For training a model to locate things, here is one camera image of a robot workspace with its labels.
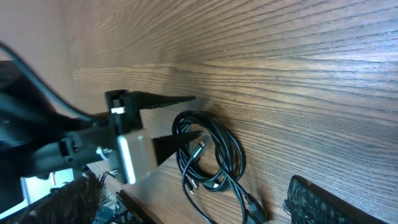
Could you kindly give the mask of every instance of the brown wooden surface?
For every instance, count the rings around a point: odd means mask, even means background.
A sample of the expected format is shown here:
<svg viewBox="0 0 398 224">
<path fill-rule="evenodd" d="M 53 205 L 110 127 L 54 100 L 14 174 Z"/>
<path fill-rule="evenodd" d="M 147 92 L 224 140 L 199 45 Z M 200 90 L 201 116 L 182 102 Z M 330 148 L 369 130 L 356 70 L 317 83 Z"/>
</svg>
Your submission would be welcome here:
<svg viewBox="0 0 398 224">
<path fill-rule="evenodd" d="M 247 155 L 240 183 L 288 223 L 299 174 L 398 222 L 398 1 L 64 1 L 79 106 L 127 88 L 198 101 L 143 111 L 153 137 L 186 109 L 212 111 Z M 215 168 L 211 149 L 202 161 Z M 204 223 L 174 156 L 131 195 L 164 223 Z M 218 223 L 239 223 L 232 192 L 196 191 Z"/>
</svg>

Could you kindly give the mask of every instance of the robotic hand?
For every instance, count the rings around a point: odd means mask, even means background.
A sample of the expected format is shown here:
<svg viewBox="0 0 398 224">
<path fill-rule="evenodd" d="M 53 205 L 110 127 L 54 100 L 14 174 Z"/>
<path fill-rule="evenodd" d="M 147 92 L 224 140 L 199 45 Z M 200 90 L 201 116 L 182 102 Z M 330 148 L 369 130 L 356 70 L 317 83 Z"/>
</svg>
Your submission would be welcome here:
<svg viewBox="0 0 398 224">
<path fill-rule="evenodd" d="M 13 59 L 0 62 L 0 213 L 23 201 L 21 177 L 48 178 L 62 169 L 83 169 L 107 160 L 122 183 L 135 184 L 201 135 L 194 131 L 151 139 L 141 109 L 160 108 L 194 96 L 161 96 L 139 91 L 105 93 L 108 112 L 91 115 L 69 105 L 9 47 Z M 50 98 L 77 118 L 58 114 Z"/>
</svg>

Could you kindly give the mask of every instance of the wooden tabletop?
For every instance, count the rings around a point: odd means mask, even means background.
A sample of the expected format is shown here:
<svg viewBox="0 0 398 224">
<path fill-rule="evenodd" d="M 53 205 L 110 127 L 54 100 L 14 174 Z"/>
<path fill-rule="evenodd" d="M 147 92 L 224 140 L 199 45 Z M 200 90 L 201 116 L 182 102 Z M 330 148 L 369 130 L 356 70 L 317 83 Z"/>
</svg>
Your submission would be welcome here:
<svg viewBox="0 0 398 224">
<path fill-rule="evenodd" d="M 104 92 L 115 89 L 196 96 L 142 111 L 144 126 L 157 137 L 183 110 L 217 114 L 244 146 L 239 182 L 273 223 L 290 221 L 282 205 L 295 174 L 398 222 L 398 1 L 65 0 L 63 8 L 80 108 L 105 111 Z M 213 150 L 201 160 L 209 170 Z M 204 223 L 180 181 L 172 156 L 123 187 L 164 223 Z M 202 187 L 193 199 L 218 223 L 241 221 L 232 192 Z"/>
</svg>

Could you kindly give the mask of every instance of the black wire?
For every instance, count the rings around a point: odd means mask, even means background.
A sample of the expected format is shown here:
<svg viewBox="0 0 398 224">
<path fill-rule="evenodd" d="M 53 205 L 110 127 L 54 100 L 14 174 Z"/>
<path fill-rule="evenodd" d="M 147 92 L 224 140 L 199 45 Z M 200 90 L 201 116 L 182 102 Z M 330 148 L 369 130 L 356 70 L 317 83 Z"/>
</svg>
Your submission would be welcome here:
<svg viewBox="0 0 398 224">
<path fill-rule="evenodd" d="M 201 183 L 210 192 L 225 192 L 232 189 L 242 208 L 242 223 L 246 224 L 247 213 L 243 197 L 248 197 L 248 193 L 238 183 L 245 168 L 245 156 L 242 145 L 240 145 L 233 133 L 220 121 L 202 111 L 184 111 L 177 115 L 172 126 L 173 135 L 178 136 L 184 133 L 192 124 L 200 125 L 210 133 L 215 144 L 216 161 L 220 168 L 213 175 L 202 171 L 196 160 L 191 158 L 188 145 L 181 146 L 177 152 L 177 165 L 182 174 L 182 189 L 185 196 L 208 223 L 215 223 L 197 207 L 189 196 L 185 188 L 186 176 Z M 208 186 L 213 183 L 219 185 L 215 188 Z"/>
<path fill-rule="evenodd" d="M 31 69 L 28 64 L 26 64 L 23 59 L 18 56 L 11 48 L 9 48 L 7 45 L 2 43 L 0 41 L 0 49 L 3 49 L 8 56 L 13 60 L 15 65 L 19 68 L 19 70 L 47 97 L 49 97 L 51 100 L 59 103 L 62 107 L 67 109 L 68 111 L 72 112 L 73 114 L 77 115 L 79 118 L 85 120 L 85 121 L 94 121 L 97 119 L 96 116 L 87 114 L 78 108 L 72 106 L 68 102 L 66 102 L 64 99 L 62 99 L 60 96 L 58 96 L 48 85 L 43 82 L 39 78 L 39 76 L 36 75 L 36 73 Z"/>
</svg>

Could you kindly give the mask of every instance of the wood grain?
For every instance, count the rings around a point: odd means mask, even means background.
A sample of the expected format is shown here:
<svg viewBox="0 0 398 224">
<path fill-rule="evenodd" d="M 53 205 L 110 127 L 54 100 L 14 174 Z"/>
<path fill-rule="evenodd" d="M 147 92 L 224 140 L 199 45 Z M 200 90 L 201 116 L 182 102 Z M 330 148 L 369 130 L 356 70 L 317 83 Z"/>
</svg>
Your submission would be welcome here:
<svg viewBox="0 0 398 224">
<path fill-rule="evenodd" d="M 247 155 L 240 183 L 287 223 L 302 175 L 386 222 L 398 222 L 397 1 L 64 1 L 79 106 L 106 109 L 126 88 L 198 101 L 143 111 L 153 137 L 186 109 L 216 113 Z M 201 160 L 215 168 L 212 149 Z M 204 223 L 175 158 L 125 185 L 164 223 Z M 218 223 L 239 223 L 232 192 L 196 191 Z"/>
</svg>

